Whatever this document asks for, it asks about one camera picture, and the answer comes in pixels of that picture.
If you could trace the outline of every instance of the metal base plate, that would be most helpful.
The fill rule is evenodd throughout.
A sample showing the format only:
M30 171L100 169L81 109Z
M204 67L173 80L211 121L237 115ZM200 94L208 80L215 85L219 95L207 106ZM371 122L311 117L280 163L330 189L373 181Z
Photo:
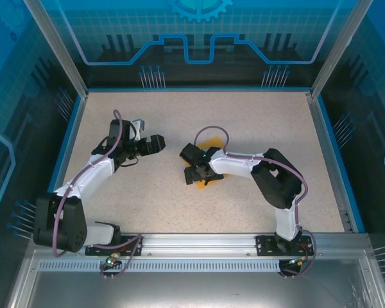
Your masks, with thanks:
M277 241L275 240L274 235L261 235L255 237L255 242L257 243L257 255L259 257L281 257L283 252L277 246ZM285 255L290 255L293 257L302 257L305 255L305 250L301 247L301 244L306 244L308 249L308 256L314 255L314 248L312 247L311 238L308 235L300 236L298 242L296 243L294 249L288 252Z

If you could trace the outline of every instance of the speckled floor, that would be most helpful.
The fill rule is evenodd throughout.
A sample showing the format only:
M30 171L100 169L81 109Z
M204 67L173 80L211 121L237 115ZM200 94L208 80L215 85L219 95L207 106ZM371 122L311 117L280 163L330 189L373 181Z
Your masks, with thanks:
M252 180L230 176L204 190L186 186L179 152L200 128L215 124L229 132L230 151L276 148L304 175L310 191L300 205L304 228L343 232L305 93L91 93L66 180L108 134L115 108L123 119L144 119L142 136L159 133L167 146L108 178L85 205L88 219L118 224L123 232L273 232L273 207ZM214 136L224 138L217 130L200 138Z

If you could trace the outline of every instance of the yellow object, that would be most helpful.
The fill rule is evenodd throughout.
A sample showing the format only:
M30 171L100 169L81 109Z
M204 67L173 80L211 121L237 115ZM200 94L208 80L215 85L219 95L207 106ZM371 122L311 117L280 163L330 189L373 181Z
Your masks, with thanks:
M214 137L214 138L211 138L207 141L204 141L203 143L200 143L200 144L197 144L197 147L199 147L200 149L209 149L211 148L212 146L215 146L217 148L224 148L224 142L221 140L221 138L219 137ZM204 185L205 181L199 181L199 182L195 182L198 189L204 189L208 186L211 186L212 184L215 184L217 183L219 180L215 180L215 181L211 181L211 182L208 182L207 186Z

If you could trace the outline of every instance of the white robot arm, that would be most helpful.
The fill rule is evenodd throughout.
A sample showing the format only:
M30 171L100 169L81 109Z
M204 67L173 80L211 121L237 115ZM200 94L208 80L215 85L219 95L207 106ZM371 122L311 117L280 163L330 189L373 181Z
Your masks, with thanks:
M110 132L92 151L89 161L78 173L81 175L73 177L76 179L74 185L72 180L59 187L53 194L45 194L37 198L36 218L33 239L36 244L52 246L53 230L55 227L56 210L66 195L63 206L63 217L58 224L56 246L58 249L77 252L82 246L95 244L120 243L121 233L119 226L109 223L87 221L85 219L83 206L89 202L92 194L102 182L113 175L119 167L132 166L123 165L129 159L138 156L146 156L162 151L166 144L163 136L152 135L151 141L140 137L144 130L144 121L141 119L129 122L122 120L121 140L117 143L113 152L105 156L116 143L119 137L119 120L110 123Z
M188 144L180 156L191 166L184 171L188 184L195 181L220 180L225 174L254 179L265 199L274 206L277 219L276 236L282 245L290 246L300 232L295 219L295 198L301 193L302 183L287 170L263 162L262 157L296 169L277 150L269 149L263 154L245 155L225 153L220 148L207 151Z

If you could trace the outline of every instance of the metal extrusion frame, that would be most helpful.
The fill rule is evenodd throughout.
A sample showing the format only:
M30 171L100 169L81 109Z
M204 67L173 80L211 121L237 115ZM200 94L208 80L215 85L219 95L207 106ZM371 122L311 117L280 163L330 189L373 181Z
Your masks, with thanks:
M24 0L24 4L27 6L30 14L33 16L37 26L40 28L44 37L46 38L50 48L53 50L58 61L60 62L67 77L70 79L78 95L83 99L87 98L87 86L85 85L83 78L78 72L67 48L58 34L54 24L51 22L50 16L44 9L40 0Z
M311 111L312 120L314 121L316 134L320 142L323 158L327 165L327 171L338 205L338 210L340 213L346 212L348 216L348 219L342 219L344 229L346 232L362 232L363 226L361 217L359 217L359 213L354 213L352 209L351 198L353 199L354 197L350 197L345 188L345 181L337 162L327 125L325 124L323 110L318 103L318 99L312 98L311 95L307 94L307 101Z
M361 21L364 19L368 9L370 8L373 0L357 0L354 8L352 9L348 20L343 26L341 32L338 35L335 44L333 45L327 59L318 73L314 84L312 85L312 98L316 99L325 84L327 83L330 75L335 69L335 66L338 64L339 60L342 57L345 49L348 47L349 43L352 40L355 32L357 31Z
M258 257L255 237L262 234L145 234L142 255L134 258L132 272L272 272L277 270L278 257ZM385 284L367 234L317 233L317 261L329 259L357 260L363 283L373 307L385 307ZM8 308L28 307L36 277L41 271L98 272L104 258L86 257L85 250L55 258L50 248L35 246L31 241L17 277ZM154 264L166 267L158 268ZM182 264L224 264L224 268Z

